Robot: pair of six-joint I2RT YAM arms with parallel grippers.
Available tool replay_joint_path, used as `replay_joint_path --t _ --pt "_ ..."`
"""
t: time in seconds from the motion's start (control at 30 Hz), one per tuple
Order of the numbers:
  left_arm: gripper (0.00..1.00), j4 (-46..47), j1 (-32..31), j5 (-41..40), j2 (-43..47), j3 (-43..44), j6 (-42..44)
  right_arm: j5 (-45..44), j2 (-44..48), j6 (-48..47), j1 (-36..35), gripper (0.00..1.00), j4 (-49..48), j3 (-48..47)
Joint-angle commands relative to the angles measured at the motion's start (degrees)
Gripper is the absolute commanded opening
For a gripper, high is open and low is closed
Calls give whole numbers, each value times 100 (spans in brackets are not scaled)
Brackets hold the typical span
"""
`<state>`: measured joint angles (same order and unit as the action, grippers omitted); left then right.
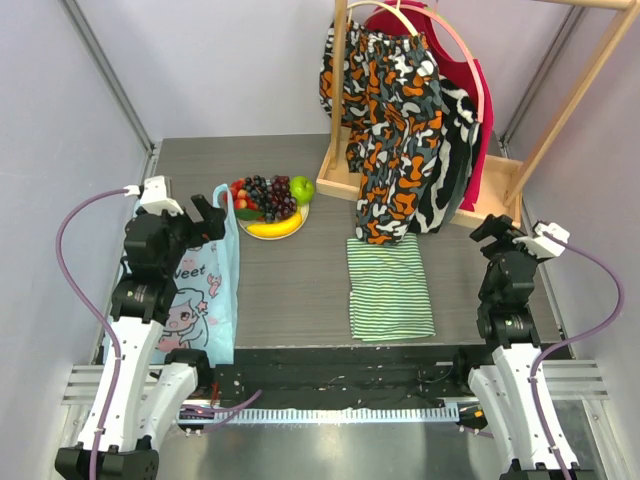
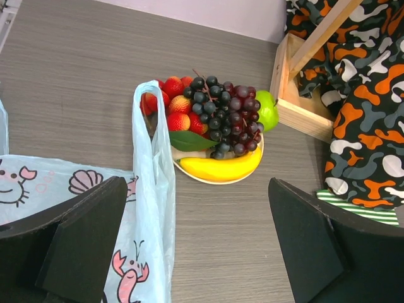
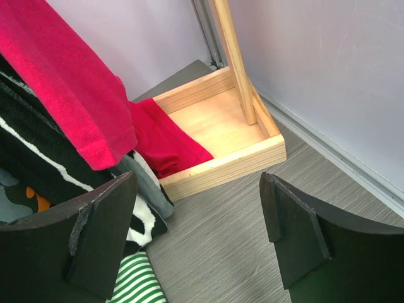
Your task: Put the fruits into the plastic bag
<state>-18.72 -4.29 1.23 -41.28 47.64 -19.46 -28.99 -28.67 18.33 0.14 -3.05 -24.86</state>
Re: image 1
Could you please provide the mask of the red lychee bunch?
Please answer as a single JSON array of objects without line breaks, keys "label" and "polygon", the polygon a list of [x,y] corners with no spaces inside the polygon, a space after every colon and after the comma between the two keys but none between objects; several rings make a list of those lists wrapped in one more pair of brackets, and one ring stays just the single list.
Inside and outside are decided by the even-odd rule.
[{"label": "red lychee bunch", "polygon": [[240,178],[231,184],[228,193],[222,194],[222,199],[232,200],[233,206],[236,210],[249,209],[257,211],[258,205],[250,194],[253,187],[254,182],[252,178]]}]

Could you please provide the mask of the dark blue grape bunch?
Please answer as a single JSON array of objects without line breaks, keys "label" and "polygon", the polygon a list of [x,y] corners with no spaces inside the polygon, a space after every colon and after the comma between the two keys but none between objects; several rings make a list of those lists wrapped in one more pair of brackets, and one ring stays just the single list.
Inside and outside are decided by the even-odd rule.
[{"label": "dark blue grape bunch", "polygon": [[246,191],[247,207],[260,213],[261,218],[267,223],[275,222],[279,211],[278,201],[267,179],[260,175],[246,177],[244,190]]}]

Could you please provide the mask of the light blue plastic bag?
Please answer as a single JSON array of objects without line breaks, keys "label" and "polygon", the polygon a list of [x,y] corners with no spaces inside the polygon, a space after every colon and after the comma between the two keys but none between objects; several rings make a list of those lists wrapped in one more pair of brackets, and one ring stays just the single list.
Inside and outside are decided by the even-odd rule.
[{"label": "light blue plastic bag", "polygon": [[202,350],[213,366],[233,361],[239,238],[233,208],[220,198],[228,191],[227,185],[220,185],[207,199],[226,211],[223,239],[188,249],[168,265],[130,265],[124,250],[109,323],[121,317],[158,322],[163,332],[152,357],[156,363],[175,349]]}]

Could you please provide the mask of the purple red grape bunch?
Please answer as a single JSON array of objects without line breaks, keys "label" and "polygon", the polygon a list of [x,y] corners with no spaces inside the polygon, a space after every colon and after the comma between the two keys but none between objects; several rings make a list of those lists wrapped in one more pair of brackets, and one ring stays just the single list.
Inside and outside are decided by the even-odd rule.
[{"label": "purple red grape bunch", "polygon": [[273,176],[267,186],[267,213],[274,221],[290,218],[297,211],[288,176]]}]

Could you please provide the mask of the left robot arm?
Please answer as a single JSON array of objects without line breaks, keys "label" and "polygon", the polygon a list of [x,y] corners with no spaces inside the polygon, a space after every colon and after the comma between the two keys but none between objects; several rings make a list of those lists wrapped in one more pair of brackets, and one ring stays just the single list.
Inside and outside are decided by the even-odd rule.
[{"label": "left robot arm", "polygon": [[213,385],[206,352],[174,349],[159,379],[144,390],[152,357],[178,292],[175,272],[185,253],[225,235],[225,211],[204,196],[193,221],[178,204],[142,204],[125,226],[124,272],[111,313],[99,320],[111,340],[92,409],[75,445],[62,447],[56,471],[65,479],[154,479],[159,450],[183,402]]}]

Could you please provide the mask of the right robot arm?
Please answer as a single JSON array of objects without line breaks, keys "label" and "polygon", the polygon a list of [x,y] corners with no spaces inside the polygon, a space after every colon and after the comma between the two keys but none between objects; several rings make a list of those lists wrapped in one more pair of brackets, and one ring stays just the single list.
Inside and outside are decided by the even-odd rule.
[{"label": "right robot arm", "polygon": [[470,237],[485,244],[488,261],[476,320],[487,351],[479,361],[459,352],[451,380],[479,402],[484,420],[474,433],[493,437],[504,479],[596,478],[581,467],[558,420],[529,306],[538,266],[564,252],[569,232],[539,221],[527,235],[509,216],[490,214]]}]

